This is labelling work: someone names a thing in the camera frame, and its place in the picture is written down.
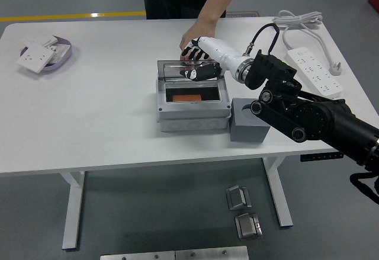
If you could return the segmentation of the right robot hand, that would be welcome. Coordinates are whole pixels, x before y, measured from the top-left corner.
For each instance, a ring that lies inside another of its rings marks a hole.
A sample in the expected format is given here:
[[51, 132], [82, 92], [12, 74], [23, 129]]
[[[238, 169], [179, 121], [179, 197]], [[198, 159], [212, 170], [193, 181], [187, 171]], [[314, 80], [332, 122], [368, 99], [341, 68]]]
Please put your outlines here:
[[232, 77], [244, 83], [248, 67], [253, 59], [243, 55], [228, 42], [213, 37], [199, 37], [192, 39], [183, 49], [181, 56], [188, 59], [210, 59], [215, 60], [224, 70], [229, 70]]

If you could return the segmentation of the person's left hand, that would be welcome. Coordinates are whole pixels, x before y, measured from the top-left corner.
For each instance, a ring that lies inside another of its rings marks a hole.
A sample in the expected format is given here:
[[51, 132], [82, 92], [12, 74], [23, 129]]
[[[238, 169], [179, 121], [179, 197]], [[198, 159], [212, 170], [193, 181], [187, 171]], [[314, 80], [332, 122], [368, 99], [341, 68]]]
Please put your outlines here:
[[198, 37], [214, 37], [216, 32], [217, 21], [207, 21], [198, 18], [193, 26], [182, 36], [179, 48], [183, 52], [187, 44]]

